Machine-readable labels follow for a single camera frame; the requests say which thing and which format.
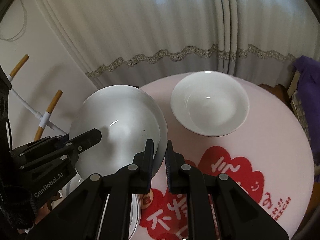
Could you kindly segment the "white bowl grey band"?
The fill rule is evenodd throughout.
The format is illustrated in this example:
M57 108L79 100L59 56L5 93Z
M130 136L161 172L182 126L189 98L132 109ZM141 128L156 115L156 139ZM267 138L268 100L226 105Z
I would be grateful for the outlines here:
M163 112L148 93L127 85L93 93L76 114L69 137L73 139L93 128L101 132L102 138L79 154L75 169L82 179L93 173L116 173L144 151L148 139L153 140L152 175L156 175L167 148L168 127Z

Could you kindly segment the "white bowl red label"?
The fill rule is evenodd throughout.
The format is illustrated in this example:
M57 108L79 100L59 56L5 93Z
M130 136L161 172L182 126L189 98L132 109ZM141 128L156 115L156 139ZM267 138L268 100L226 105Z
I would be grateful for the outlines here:
M236 131L249 114L249 97L235 78L214 71L184 77L171 93L171 111L189 131L220 137Z

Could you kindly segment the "wooden chair white connectors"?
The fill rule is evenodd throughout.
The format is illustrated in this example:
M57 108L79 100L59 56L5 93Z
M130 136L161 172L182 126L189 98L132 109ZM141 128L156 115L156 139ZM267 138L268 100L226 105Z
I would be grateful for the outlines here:
M10 97L17 102L10 111L15 113L14 138L27 139L28 141L41 139L46 127L58 135L65 135L66 132L50 121L52 112L60 100L63 91L58 90L52 100L44 97L44 89L35 87L36 79L32 75L25 75L19 80L17 73L28 61L29 55L24 55L18 64L7 75L12 88Z

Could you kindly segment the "pink round table mat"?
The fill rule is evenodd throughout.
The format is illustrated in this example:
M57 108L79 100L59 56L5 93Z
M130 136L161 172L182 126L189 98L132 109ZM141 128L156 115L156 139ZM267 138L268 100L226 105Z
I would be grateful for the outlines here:
M249 113L233 133L206 137L183 127L170 99L184 74L144 85L161 108L174 150L203 173L228 174L292 237L307 210L313 188L313 157L297 118L278 98L242 79Z

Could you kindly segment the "white curtain lace trim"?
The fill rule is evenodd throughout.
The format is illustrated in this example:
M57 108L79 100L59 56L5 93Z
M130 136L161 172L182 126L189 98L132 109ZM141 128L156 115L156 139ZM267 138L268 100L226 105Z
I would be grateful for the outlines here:
M297 58L319 59L319 21L306 0L35 2L98 88L202 70L288 86Z

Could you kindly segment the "brown sofa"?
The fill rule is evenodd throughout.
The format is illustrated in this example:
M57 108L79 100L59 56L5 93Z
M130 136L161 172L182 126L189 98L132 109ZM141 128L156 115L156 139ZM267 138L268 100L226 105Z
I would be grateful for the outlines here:
M308 137L308 140L310 142L310 147L311 147L311 138L309 134L308 123L306 120L302 102L298 96L297 86L298 86L299 77L300 77L299 72L296 72L294 79L292 80L291 86L288 90L288 93L290 95L290 101L291 101L291 106L293 107L293 111L296 117L298 118L300 124L303 126L303 129ZM313 161L315 163L315 174L319 175L319 152L313 152L312 150L312 155L313 155Z

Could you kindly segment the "purple cloth on sofa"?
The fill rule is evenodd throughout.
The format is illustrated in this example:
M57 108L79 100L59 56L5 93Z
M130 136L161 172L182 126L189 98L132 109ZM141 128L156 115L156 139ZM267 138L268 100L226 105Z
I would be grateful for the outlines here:
M293 65L300 74L297 90L308 123L311 148L319 152L319 62L301 56Z

